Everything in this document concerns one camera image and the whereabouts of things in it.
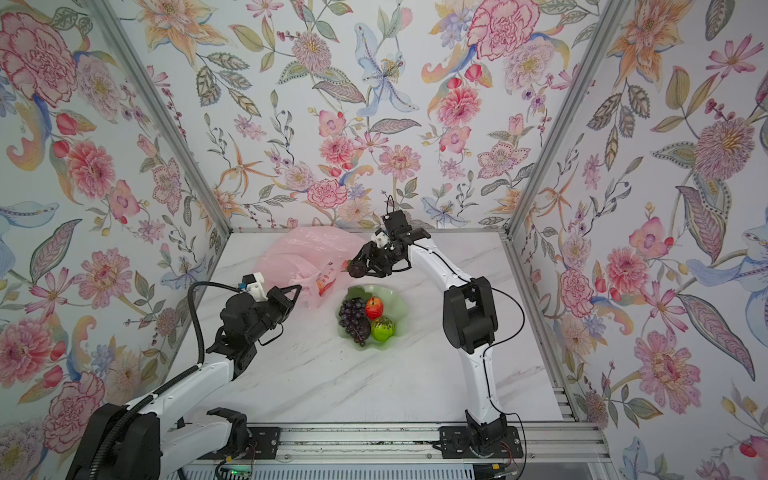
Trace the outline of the dark brown round fruit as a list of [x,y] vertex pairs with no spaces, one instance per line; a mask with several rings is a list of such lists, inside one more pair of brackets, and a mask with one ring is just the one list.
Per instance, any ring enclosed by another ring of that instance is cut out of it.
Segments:
[[364,262],[350,261],[347,266],[347,272],[352,278],[363,278],[367,275],[367,266]]

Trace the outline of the pink plastic bag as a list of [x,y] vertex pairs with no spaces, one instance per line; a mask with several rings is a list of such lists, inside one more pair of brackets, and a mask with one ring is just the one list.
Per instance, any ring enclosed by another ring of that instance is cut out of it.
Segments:
[[[267,289],[301,285],[299,300],[317,308],[351,284],[346,268],[364,244],[362,237],[336,227],[298,227],[275,241],[257,260],[254,271],[263,275]],[[336,265],[338,275],[320,297],[315,280],[329,262]]]

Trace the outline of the red apple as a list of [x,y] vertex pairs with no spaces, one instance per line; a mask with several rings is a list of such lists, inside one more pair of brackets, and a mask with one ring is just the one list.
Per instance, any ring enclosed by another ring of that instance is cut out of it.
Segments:
[[377,321],[383,316],[384,305],[380,298],[372,296],[365,305],[365,314],[370,321]]

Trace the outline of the green apple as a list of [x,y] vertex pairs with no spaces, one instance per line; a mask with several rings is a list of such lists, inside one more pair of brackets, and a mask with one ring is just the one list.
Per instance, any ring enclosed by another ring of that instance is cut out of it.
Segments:
[[395,323],[386,317],[380,317],[371,322],[371,336],[376,342],[386,343],[395,333]]

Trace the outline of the yellow red mango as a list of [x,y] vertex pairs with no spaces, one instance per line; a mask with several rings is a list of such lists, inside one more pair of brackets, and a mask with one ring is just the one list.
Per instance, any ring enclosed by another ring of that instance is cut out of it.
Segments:
[[315,280],[320,297],[323,297],[333,287],[337,275],[336,265],[333,262],[329,262],[321,268]]

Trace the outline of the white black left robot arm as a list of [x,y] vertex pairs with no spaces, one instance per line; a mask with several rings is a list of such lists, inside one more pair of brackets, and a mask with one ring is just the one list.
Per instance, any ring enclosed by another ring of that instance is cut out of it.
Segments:
[[222,464],[255,454],[257,440],[245,414],[217,407],[189,424],[181,421],[203,400],[242,375],[263,336],[282,328],[301,286],[263,290],[254,276],[230,289],[221,326],[197,362],[152,392],[124,405],[107,403],[90,417],[69,479],[164,479],[213,454]]

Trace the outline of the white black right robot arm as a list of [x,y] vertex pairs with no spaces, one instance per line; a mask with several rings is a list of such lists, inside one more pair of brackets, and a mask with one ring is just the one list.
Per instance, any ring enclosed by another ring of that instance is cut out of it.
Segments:
[[428,231],[411,226],[401,210],[384,215],[384,226],[349,261],[353,278],[386,278],[413,267],[432,281],[442,294],[442,328],[462,360],[468,407],[466,432],[475,455],[489,457],[504,441],[508,421],[494,406],[496,387],[486,365],[499,322],[493,288],[484,277],[472,277],[444,257]]

